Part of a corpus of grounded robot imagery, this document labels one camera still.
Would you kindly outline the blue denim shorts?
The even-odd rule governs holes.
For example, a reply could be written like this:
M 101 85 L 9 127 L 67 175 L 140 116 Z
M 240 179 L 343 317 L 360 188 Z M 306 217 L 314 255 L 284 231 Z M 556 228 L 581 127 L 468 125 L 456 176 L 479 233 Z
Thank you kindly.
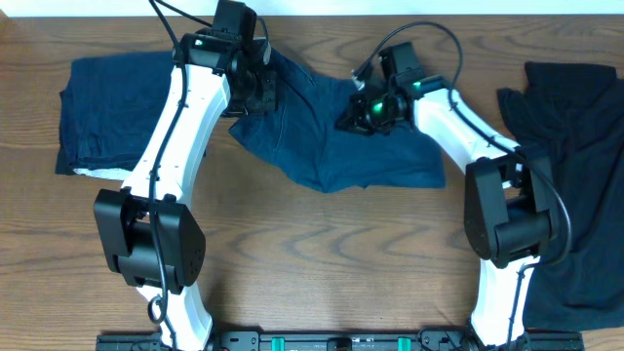
M 272 51 L 278 107 L 236 121 L 229 133 L 292 181 L 333 193 L 359 186 L 443 188 L 442 151 L 429 136 L 399 127 L 389 135 L 338 130 L 354 85 L 321 75 Z

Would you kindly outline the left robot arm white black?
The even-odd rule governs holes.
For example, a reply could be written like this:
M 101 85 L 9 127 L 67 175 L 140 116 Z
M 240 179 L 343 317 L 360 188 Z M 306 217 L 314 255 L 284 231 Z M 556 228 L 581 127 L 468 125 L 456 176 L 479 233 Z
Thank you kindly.
M 208 350 L 213 318 L 197 285 L 206 238 L 191 212 L 196 175 L 222 115 L 272 110 L 276 74 L 266 36 L 186 34 L 169 94 L 134 169 L 94 203 L 108 268 L 147 301 L 152 334 L 105 334 L 99 350 Z

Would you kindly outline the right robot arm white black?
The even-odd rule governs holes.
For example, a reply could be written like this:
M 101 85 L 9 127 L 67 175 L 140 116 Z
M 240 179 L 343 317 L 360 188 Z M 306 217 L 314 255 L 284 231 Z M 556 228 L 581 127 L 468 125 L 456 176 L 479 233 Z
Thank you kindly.
M 355 80 L 337 122 L 363 135 L 406 123 L 431 138 L 464 175 L 463 225 L 480 259 L 477 300 L 465 350 L 521 350 L 533 271 L 560 232 L 564 213 L 546 155 L 501 135 L 440 75 L 393 74 L 383 83 Z

